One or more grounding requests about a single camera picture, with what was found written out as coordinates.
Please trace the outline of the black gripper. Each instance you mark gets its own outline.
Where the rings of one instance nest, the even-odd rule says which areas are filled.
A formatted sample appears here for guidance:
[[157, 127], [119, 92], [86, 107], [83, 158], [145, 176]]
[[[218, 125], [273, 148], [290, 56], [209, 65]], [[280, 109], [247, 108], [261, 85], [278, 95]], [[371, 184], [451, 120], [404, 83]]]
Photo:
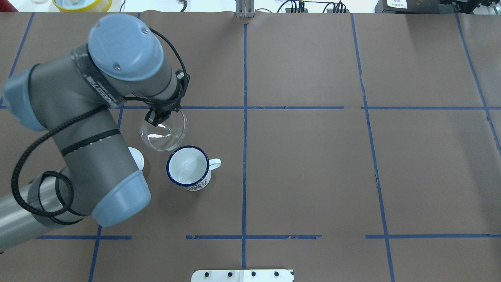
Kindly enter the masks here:
[[181, 100], [187, 92], [190, 75], [183, 70], [177, 70], [171, 77], [170, 84], [160, 94], [148, 98], [148, 106], [152, 109], [147, 112], [144, 120], [150, 125], [159, 127], [170, 118], [172, 111], [181, 108]]

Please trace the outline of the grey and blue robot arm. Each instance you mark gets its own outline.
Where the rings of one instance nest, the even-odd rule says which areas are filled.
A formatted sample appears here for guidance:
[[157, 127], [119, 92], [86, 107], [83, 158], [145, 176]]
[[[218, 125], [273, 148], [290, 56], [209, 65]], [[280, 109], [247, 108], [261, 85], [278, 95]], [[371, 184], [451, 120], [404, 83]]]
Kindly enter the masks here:
[[158, 126], [179, 111], [189, 79], [172, 43], [129, 14], [100, 18], [86, 43], [9, 78], [8, 111], [45, 134], [1, 198], [1, 252], [87, 216], [109, 227], [143, 210], [151, 193], [110, 109], [141, 101]]

